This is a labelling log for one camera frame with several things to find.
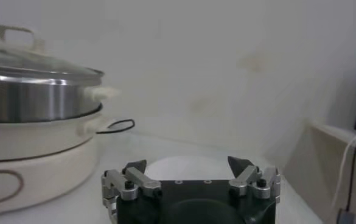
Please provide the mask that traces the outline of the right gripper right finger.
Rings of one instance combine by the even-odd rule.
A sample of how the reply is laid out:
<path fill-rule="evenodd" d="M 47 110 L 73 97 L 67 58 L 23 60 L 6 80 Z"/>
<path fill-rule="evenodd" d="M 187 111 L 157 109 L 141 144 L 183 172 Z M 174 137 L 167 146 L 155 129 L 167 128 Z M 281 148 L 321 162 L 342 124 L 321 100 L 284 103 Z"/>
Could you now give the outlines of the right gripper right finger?
<path fill-rule="evenodd" d="M 228 164 L 234 179 L 228 181 L 229 188 L 238 197 L 248 193 L 254 198 L 279 200 L 281 196 L 281 176 L 277 167 L 269 166 L 260 170 L 248 159 L 228 156 Z"/>

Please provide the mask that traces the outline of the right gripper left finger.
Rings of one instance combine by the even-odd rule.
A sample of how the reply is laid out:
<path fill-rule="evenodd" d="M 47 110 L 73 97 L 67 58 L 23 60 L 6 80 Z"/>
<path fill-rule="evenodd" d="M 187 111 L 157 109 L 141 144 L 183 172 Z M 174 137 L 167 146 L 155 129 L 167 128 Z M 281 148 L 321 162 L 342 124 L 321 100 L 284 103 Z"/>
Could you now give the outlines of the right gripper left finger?
<path fill-rule="evenodd" d="M 123 201 L 136 200 L 139 194 L 150 198 L 161 197 L 161 182 L 145 175 L 146 160 L 128 163 L 122 171 L 116 169 L 104 171 L 102 182 L 102 198 L 112 201 L 120 197 Z"/>

